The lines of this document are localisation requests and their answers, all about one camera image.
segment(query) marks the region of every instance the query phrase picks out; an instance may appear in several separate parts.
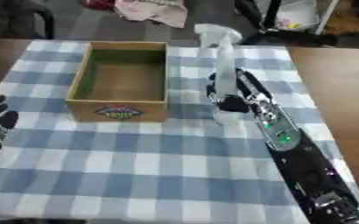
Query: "pink cloth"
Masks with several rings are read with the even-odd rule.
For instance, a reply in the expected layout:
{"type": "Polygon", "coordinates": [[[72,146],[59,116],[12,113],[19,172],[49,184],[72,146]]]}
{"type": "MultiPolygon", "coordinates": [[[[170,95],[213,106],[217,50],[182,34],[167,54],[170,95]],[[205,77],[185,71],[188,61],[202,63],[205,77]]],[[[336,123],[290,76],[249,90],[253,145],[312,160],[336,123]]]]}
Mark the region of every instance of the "pink cloth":
{"type": "Polygon", "coordinates": [[[116,10],[129,20],[155,20],[175,28],[183,28],[187,20],[187,8],[180,6],[159,5],[134,0],[116,0],[116,10]]]}

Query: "cardboard box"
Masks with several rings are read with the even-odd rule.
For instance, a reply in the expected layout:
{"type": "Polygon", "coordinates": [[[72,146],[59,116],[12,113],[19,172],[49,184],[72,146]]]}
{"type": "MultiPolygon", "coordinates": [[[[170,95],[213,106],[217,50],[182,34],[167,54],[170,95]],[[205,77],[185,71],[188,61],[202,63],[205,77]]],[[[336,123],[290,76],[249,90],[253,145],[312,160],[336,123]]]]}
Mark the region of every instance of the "cardboard box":
{"type": "Polygon", "coordinates": [[[91,42],[66,102],[81,122],[163,122],[165,43],[91,42]]]}

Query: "clear spray bottle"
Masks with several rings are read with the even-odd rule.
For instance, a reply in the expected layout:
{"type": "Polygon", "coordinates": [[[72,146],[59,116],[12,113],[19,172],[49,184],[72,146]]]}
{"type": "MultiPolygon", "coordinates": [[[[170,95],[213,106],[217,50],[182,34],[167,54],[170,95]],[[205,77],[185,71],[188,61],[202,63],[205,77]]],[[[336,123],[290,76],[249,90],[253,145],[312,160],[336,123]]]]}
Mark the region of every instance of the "clear spray bottle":
{"type": "MultiPolygon", "coordinates": [[[[231,28],[216,24],[197,24],[194,32],[200,34],[201,49],[199,58],[203,57],[206,49],[218,45],[216,54],[216,98],[221,99],[226,95],[236,95],[236,55],[234,44],[243,37],[241,33],[231,28]]],[[[233,125],[238,121],[238,114],[220,110],[214,111],[214,119],[221,125],[233,125]]]]}

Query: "wooden table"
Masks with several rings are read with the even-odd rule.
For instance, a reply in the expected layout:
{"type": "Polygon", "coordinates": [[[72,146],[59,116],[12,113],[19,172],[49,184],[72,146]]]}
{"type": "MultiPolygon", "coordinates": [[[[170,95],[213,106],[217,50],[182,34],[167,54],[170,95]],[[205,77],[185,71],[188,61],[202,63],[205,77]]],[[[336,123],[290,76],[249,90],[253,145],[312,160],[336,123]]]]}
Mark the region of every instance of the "wooden table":
{"type": "MultiPolygon", "coordinates": [[[[29,43],[0,40],[0,80],[29,43]]],[[[293,47],[290,53],[359,185],[359,50],[293,47]]]]}

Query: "blue and white checkered cloth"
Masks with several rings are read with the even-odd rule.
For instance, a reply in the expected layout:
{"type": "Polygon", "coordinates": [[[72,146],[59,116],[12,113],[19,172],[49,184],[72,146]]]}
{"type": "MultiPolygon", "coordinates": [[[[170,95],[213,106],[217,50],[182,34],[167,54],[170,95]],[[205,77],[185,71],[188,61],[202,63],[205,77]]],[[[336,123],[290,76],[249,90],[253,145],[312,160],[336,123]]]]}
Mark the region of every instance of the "blue and white checkered cloth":
{"type": "MultiPolygon", "coordinates": [[[[0,217],[307,223],[252,115],[220,126],[206,97],[215,51],[168,48],[163,123],[81,123],[64,98],[87,44],[34,41],[0,84],[20,119],[0,151],[0,217]]],[[[236,50],[359,191],[285,48],[236,50]]]]}

